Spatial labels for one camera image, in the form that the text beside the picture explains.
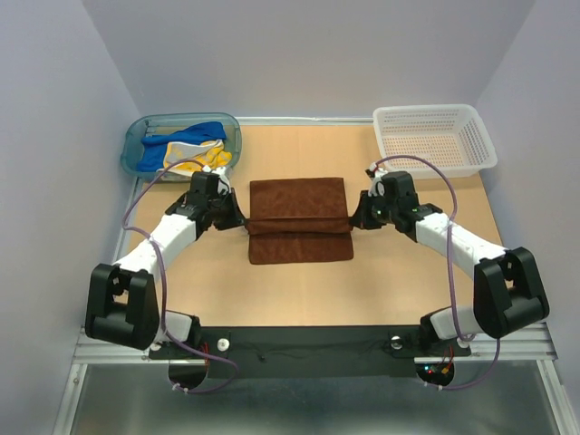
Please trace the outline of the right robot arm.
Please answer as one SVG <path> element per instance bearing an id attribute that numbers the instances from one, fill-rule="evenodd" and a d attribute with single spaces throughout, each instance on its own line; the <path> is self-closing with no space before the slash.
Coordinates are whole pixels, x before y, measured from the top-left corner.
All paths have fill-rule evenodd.
<path id="1" fill-rule="evenodd" d="M 546 291 L 534 255 L 524 247 L 508 249 L 464 227 L 431 203 L 421 203 L 410 173 L 368 169 L 371 186 L 362 191 L 350 218 L 365 230 L 391 225 L 413 242 L 445 256 L 447 267 L 458 267 L 473 282 L 469 305 L 450 305 L 424 315 L 418 346 L 438 353 L 452 339 L 486 334 L 501 339 L 550 313 Z"/>

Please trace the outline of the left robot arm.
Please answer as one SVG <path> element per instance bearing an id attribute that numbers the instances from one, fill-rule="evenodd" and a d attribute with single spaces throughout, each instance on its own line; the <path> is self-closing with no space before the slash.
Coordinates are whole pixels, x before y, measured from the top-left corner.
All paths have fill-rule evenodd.
<path id="1" fill-rule="evenodd" d="M 245 223 L 225 168 L 194 173 L 189 189 L 137 247 L 114 264 L 92 270 L 86 335 L 138 350 L 169 342 L 180 356 L 195 355 L 201 348 L 199 319 L 169 311 L 166 302 L 157 300 L 156 284 L 168 283 L 167 268 L 210 227 L 227 230 Z"/>

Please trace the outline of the brown towel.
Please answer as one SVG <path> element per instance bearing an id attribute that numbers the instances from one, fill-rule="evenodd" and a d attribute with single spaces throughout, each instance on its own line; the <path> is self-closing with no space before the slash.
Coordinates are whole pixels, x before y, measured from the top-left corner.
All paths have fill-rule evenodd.
<path id="1" fill-rule="evenodd" d="M 248 258 L 253 265 L 353 259 L 342 178 L 267 179 L 249 183 Z"/>

